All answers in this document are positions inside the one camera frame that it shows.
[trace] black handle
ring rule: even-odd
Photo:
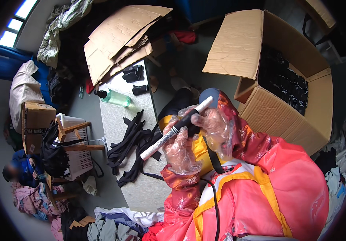
[[[188,128],[188,137],[193,137],[194,134],[198,134],[200,131],[200,128],[198,126],[193,125],[190,122],[190,117],[193,114],[199,114],[199,112],[196,109],[191,110],[189,113],[187,113],[179,122],[177,122],[173,127],[176,129],[177,134],[180,131],[181,127],[187,127]]]

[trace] shoe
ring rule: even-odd
[[[183,80],[180,77],[172,77],[170,79],[170,83],[173,86],[173,88],[175,90],[179,90],[182,88],[186,88],[186,89],[190,89],[190,91],[193,93],[193,99],[198,99],[199,98],[199,91],[198,89],[195,89],[193,87],[190,87],[190,85],[185,82],[185,80]]]

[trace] black glove pile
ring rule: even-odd
[[[280,51],[263,45],[258,82],[304,116],[308,102],[308,83],[289,69],[289,64]]]

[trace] pink jacket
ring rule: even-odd
[[[219,240],[246,235],[317,240],[329,212],[329,192],[319,167],[301,146],[254,133],[234,107],[223,110],[235,121],[236,165],[212,179],[220,210]],[[206,185],[200,194],[198,174],[177,175],[168,167],[161,174],[172,193],[164,204],[166,226],[157,239],[213,241],[217,225],[212,187]]]

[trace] white plastic basket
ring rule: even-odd
[[[76,118],[71,116],[66,116],[65,114],[59,113],[56,117],[60,118],[60,122],[63,125],[63,128],[71,127],[74,125],[78,125],[86,122],[82,118]],[[85,141],[87,141],[87,128],[79,129],[79,135]],[[73,140],[77,140],[74,132],[68,133],[64,142],[69,142]],[[78,176],[82,175],[86,171],[89,171],[93,168],[93,163],[91,161],[91,156],[89,151],[68,151],[67,152],[70,161],[68,164],[70,165],[69,171],[70,175],[64,177],[69,181],[75,180]]]

